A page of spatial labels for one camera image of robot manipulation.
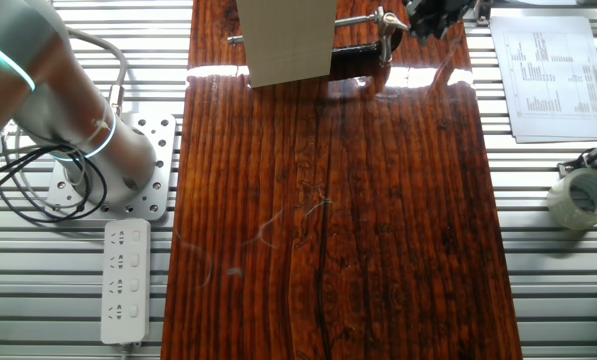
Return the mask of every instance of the metal clamp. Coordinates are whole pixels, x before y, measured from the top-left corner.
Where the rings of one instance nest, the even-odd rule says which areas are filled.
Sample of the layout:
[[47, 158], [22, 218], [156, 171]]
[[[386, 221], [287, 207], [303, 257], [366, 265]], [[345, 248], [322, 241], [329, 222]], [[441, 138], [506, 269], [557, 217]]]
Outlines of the metal clamp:
[[[380, 65], [386, 66], [392, 59], [392, 44], [391, 37], [396, 31], [403, 31], [409, 33], [409, 26], [398, 18], [393, 12], [385, 12], [382, 6], [379, 6], [371, 15], [354, 16], [345, 19], [339, 19], [335, 22], [335, 27], [345, 27], [352, 25], [360, 25], [368, 22], [373, 22], [378, 25], [378, 35], [380, 37]], [[242, 44], [244, 38], [242, 35], [230, 36], [227, 38], [230, 44]]]

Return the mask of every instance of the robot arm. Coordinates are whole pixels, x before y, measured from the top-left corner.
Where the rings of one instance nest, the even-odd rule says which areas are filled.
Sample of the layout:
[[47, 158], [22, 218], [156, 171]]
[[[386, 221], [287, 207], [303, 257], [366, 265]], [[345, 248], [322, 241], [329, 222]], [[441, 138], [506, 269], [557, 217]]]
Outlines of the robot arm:
[[442, 39], [460, 22], [476, 0], [403, 0], [411, 23], [411, 34], [426, 44], [433, 35]]

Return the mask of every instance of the metal plate with holes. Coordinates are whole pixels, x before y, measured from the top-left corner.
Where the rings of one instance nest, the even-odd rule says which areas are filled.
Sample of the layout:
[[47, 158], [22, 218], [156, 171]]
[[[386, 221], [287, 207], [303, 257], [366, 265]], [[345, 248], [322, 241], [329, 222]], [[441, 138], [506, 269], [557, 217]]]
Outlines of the metal plate with holes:
[[[171, 177], [171, 162], [174, 153], [174, 138], [176, 136], [176, 119], [172, 115], [124, 113], [122, 120], [134, 127], [147, 137], [156, 152], [154, 174], [149, 184], [129, 201], [117, 205], [103, 205], [84, 220], [117, 220], [126, 218], [141, 218], [148, 221], [161, 219], [167, 211], [167, 196]], [[62, 165], [56, 161], [51, 177], [48, 200], [53, 204], [78, 203], [82, 197], [74, 190], [65, 178]], [[87, 203], [86, 211], [95, 204]], [[56, 215], [64, 213], [50, 210]]]

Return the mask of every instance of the wooden board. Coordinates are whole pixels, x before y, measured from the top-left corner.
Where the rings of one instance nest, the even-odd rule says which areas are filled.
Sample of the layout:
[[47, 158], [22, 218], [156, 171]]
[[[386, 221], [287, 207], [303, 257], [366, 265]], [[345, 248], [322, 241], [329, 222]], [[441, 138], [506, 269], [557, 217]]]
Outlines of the wooden board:
[[336, 0], [237, 3], [253, 87], [329, 74]]
[[193, 14], [162, 359], [521, 359], [463, 27], [252, 89], [235, 0]]

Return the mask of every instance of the black cable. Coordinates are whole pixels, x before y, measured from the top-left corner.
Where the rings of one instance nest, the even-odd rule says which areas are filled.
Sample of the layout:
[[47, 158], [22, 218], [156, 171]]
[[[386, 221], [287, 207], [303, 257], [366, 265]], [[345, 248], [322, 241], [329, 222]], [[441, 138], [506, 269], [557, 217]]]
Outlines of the black cable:
[[2, 178], [0, 180], [0, 186], [2, 184], [4, 184], [5, 182], [7, 182], [7, 180], [11, 179], [11, 177], [14, 176], [15, 173], [20, 171], [21, 168], [29, 165], [30, 163], [32, 163], [34, 160], [38, 159], [41, 156], [42, 156], [42, 154], [37, 154], [34, 157], [32, 157], [32, 158], [28, 159], [27, 161], [25, 161], [24, 163], [22, 163], [21, 165], [19, 165], [18, 167], [16, 167], [15, 169], [13, 169], [12, 171], [10, 171], [4, 178]]
[[[50, 151], [55, 151], [55, 150], [59, 150], [59, 151], [64, 151], [67, 153], [67, 155], [69, 155], [69, 157], [74, 161], [74, 163], [76, 164], [76, 166], [78, 166], [78, 168], [82, 171], [83, 170], [83, 165], [80, 164], [80, 162], [78, 161], [78, 158], [72, 153], [72, 148], [70, 148], [69, 146], [66, 145], [58, 145], [58, 146], [48, 146], [48, 147], [44, 147], [41, 149], [42, 151], [39, 151], [37, 153], [32, 154], [32, 156], [30, 156], [27, 160], [25, 160], [24, 162], [22, 162], [20, 165], [18, 166], [12, 166], [10, 164], [8, 164], [9, 166], [3, 167], [3, 168], [8, 168], [11, 169], [9, 174], [7, 174], [7, 176], [5, 176], [3, 179], [0, 180], [0, 186], [2, 184], [4, 184], [7, 180], [9, 180], [10, 178], [14, 177], [14, 175], [16, 173], [18, 173], [21, 169], [23, 169], [24, 167], [26, 167], [27, 165], [29, 165], [31, 162], [33, 162], [34, 160], [36, 160], [37, 158], [39, 158], [40, 156], [50, 152]], [[5, 204], [7, 204], [7, 206], [11, 209], [11, 211], [13, 211], [14, 213], [16, 213], [18, 216], [20, 216], [21, 218], [32, 222], [32, 223], [59, 223], [59, 222], [63, 222], [63, 221], [67, 221], [67, 220], [79, 220], [82, 218], [85, 218], [91, 214], [93, 214], [94, 212], [98, 211], [98, 209], [100, 209], [105, 201], [107, 200], [107, 195], [108, 195], [108, 188], [107, 188], [107, 182], [105, 181], [105, 177], [102, 175], [102, 172], [100, 172], [100, 169], [98, 169], [98, 167], [88, 158], [84, 158], [85, 160], [85, 164], [90, 166], [94, 172], [96, 173], [96, 175], [100, 178], [100, 181], [102, 183], [102, 187], [103, 187], [103, 194], [102, 197], [100, 199], [100, 201], [98, 202], [98, 204], [96, 204], [96, 206], [94, 208], [92, 208], [91, 210], [89, 210], [88, 212], [81, 214], [81, 215], [77, 215], [77, 213], [81, 212], [84, 210], [84, 205], [86, 204], [86, 202], [89, 200], [89, 197], [91, 196], [92, 193], [92, 189], [91, 189], [91, 185], [92, 183], [89, 181], [89, 177], [87, 175], [86, 172], [84, 172], [84, 181], [85, 181], [85, 196], [83, 196], [83, 200], [81, 202], [81, 204], [79, 204], [79, 206], [76, 208], [76, 210], [74, 212], [72, 212], [71, 214], [68, 214], [64, 217], [57, 217], [53, 214], [49, 214], [46, 212], [46, 210], [42, 209], [41, 211], [45, 214], [48, 215], [49, 217], [51, 217], [52, 219], [48, 220], [48, 219], [37, 219], [37, 218], [33, 218], [31, 216], [25, 215], [24, 213], [22, 213], [20, 210], [16, 209], [15, 206], [13, 206], [13, 204], [9, 201], [9, 199], [5, 196], [4, 192], [2, 191], [2, 189], [0, 189], [0, 197], [2, 198], [2, 200], [5, 202]], [[30, 201], [30, 203], [32, 205], [34, 205], [34, 207], [36, 207], [38, 209], [38, 204], [36, 204], [32, 199], [30, 199], [28, 197], [28, 195], [24, 192], [21, 191], [21, 193], [23, 193], [23, 195], [25, 195], [25, 198], [27, 198], [27, 200]]]
[[[4, 159], [5, 162], [7, 164], [10, 164], [10, 159], [9, 159], [9, 154], [8, 154], [8, 150], [7, 150], [7, 142], [5, 141], [4, 137], [0, 138], [0, 144], [2, 147], [2, 152], [5, 154], [4, 155]], [[80, 166], [80, 164], [77, 163], [76, 161], [76, 156], [73, 155], [72, 152], [68, 152], [67, 155], [76, 163], [76, 166], [79, 167], [79, 169], [82, 171], [82, 166]], [[25, 197], [25, 199], [27, 199], [27, 201], [34, 207], [36, 208], [36, 210], [40, 211], [41, 213], [45, 214], [45, 216], [58, 220], [58, 219], [63, 219], [65, 217], [60, 217], [60, 216], [56, 216], [54, 214], [51, 214], [50, 212], [48, 212], [47, 210], [45, 210], [45, 208], [43, 206], [38, 205], [38, 203], [36, 203], [36, 201], [34, 199], [32, 199], [27, 192], [29, 191], [28, 189], [25, 189], [21, 184], [20, 181], [18, 181], [18, 178], [16, 178], [16, 176], [13, 176], [11, 178], [11, 180], [13, 180], [14, 184], [16, 185], [16, 189], [18, 189], [18, 191], [20, 191], [20, 193]], [[80, 209], [80, 211], [82, 211], [83, 207], [85, 206], [85, 204], [87, 203], [87, 200], [89, 200], [89, 196], [91, 195], [91, 191], [88, 191], [88, 187], [85, 189], [85, 196], [83, 197], [82, 201], [79, 202], [78, 204], [76, 204], [76, 210]]]
[[28, 164], [30, 162], [28, 160], [31, 158], [33, 158], [33, 160], [35, 160], [35, 159], [41, 157], [42, 155], [48, 154], [54, 150], [59, 150], [61, 148], [63, 148], [63, 146], [48, 146], [45, 148], [40, 148], [38, 150], [30, 151], [27, 155], [21, 157], [18, 160], [15, 160], [11, 164], [7, 164], [5, 166], [0, 167], [0, 173], [5, 172], [5, 171], [10, 171], [12, 168], [14, 168], [15, 166], [17, 166], [18, 164], [21, 164], [21, 163]]
[[67, 220], [80, 220], [82, 218], [85, 218], [85, 217], [93, 214], [94, 212], [98, 211], [98, 209], [100, 209], [104, 205], [105, 201], [107, 200], [107, 182], [105, 181], [104, 176], [102, 175], [102, 173], [100, 172], [98, 167], [96, 165], [94, 165], [89, 159], [85, 159], [85, 161], [87, 162], [87, 165], [91, 166], [91, 168], [96, 172], [96, 174], [100, 178], [100, 181], [102, 182], [103, 195], [102, 195], [102, 198], [100, 199], [100, 201], [98, 202], [98, 204], [93, 209], [89, 210], [88, 212], [86, 212], [82, 215], [72, 216], [72, 214], [70, 214], [68, 216], [65, 216], [64, 218], [54, 219], [54, 220], [36, 219], [36, 218], [32, 218], [31, 216], [25, 215], [20, 210], [16, 209], [16, 207], [13, 206], [11, 204], [11, 202], [9, 202], [9, 199], [7, 199], [7, 197], [5, 196], [5, 194], [3, 193], [3, 191], [1, 189], [0, 189], [0, 197], [7, 204], [7, 206], [11, 209], [11, 211], [16, 213], [16, 215], [20, 216], [21, 218], [23, 218], [29, 222], [32, 222], [32, 223], [55, 224], [55, 223], [59, 223], [59, 222], [67, 221]]

